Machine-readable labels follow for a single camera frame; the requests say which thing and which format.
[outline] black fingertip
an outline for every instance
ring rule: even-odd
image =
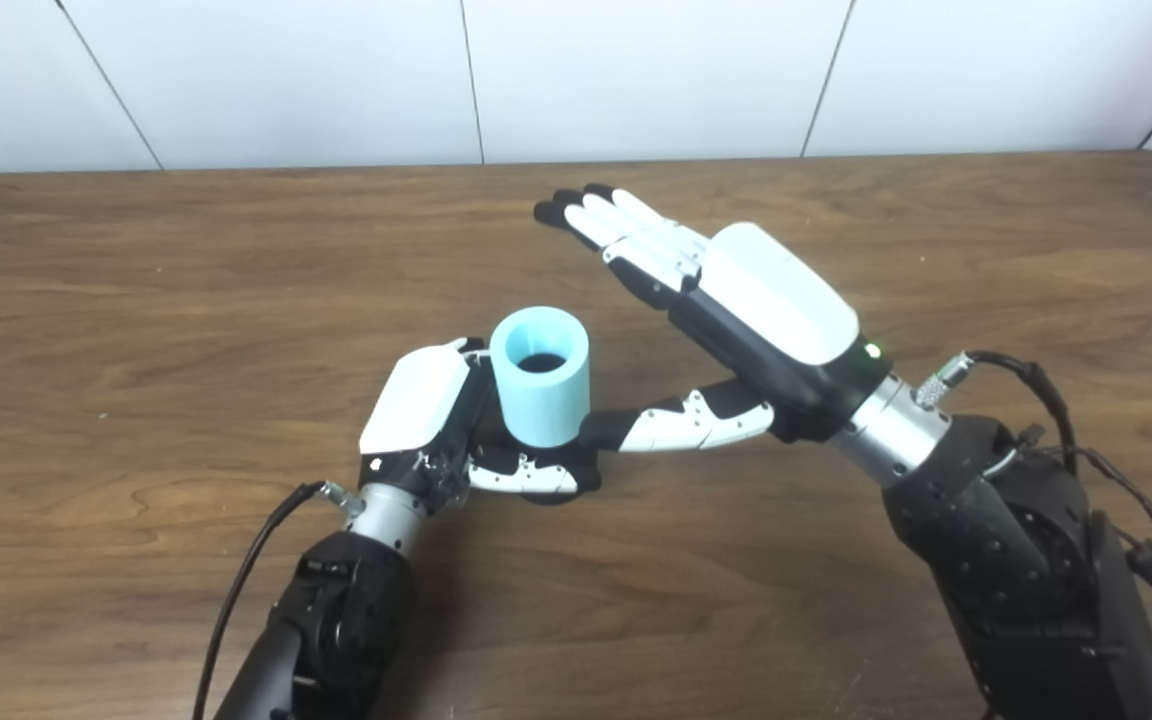
[[[567,468],[581,492],[594,492],[602,487],[602,473],[598,468]]]
[[[591,182],[585,185],[585,192],[593,192],[596,196],[602,197],[602,199],[607,202],[614,202],[612,199],[612,194],[615,191],[616,188],[600,182]]]
[[[558,204],[558,202],[540,200],[537,202],[535,209],[531,210],[531,217],[535,218],[538,223],[546,223],[552,228],[561,229],[561,232],[569,232],[571,226],[567,223],[567,217],[563,214],[563,209],[566,209],[566,205]]]
[[[585,200],[585,194],[579,190],[556,190],[554,191],[554,202],[559,202],[562,205],[579,205]]]
[[[608,410],[602,414],[590,414],[579,425],[581,446],[594,450],[620,450],[626,445],[626,438],[639,420],[637,410]]]

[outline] metal cylinder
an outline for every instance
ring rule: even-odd
[[[918,469],[948,429],[948,415],[919,407],[914,389],[888,376],[829,442],[879,486],[889,487]]]
[[[388,544],[400,555],[407,558],[420,533],[429,513],[425,503],[403,488],[382,483],[369,483],[358,493],[366,503],[355,518],[349,520],[346,530],[351,533]]]

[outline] robot finger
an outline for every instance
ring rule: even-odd
[[[598,450],[705,450],[761,434],[776,411],[738,379],[665,397],[643,410],[590,414],[579,441]]]
[[[545,462],[525,452],[479,447],[467,461],[470,487],[521,495],[575,497],[602,485],[598,469]]]

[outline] cable connector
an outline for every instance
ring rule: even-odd
[[[1129,568],[1152,588],[1152,538],[1146,538],[1131,547],[1126,553],[1126,559]]]
[[[914,404],[923,410],[935,410],[950,391],[962,384],[972,373],[975,359],[967,353],[958,353],[948,361],[935,374],[925,379],[914,392]]]
[[[347,488],[338,486],[332,480],[323,480],[323,486],[319,487],[319,497],[339,507],[346,514],[347,518],[356,518],[356,516],[362,515],[362,511],[367,508],[367,503],[362,501],[362,498],[354,495]]]

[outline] black robotic forearm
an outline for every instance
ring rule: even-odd
[[[397,651],[416,588],[407,560],[349,532],[301,556],[215,720],[362,720]]]
[[[1115,529],[1060,462],[956,416],[927,462],[882,490],[927,561],[980,692],[1007,720],[1152,720],[1152,629]]]
[[[558,191],[535,218],[576,234],[736,376],[681,402],[591,414],[582,438],[681,450],[751,437],[740,431],[756,424],[783,442],[835,446],[882,488],[896,537],[931,568],[992,711],[1152,720],[1152,629],[1134,583],[1152,546],[1134,548],[1129,568],[1115,528],[1089,510],[1074,461],[1086,450],[1073,447],[1064,401],[1036,364],[964,354],[915,388],[833,288],[753,225],[704,238],[602,184]],[[1063,465],[998,420],[938,409],[978,361],[1010,369],[1041,400]]]

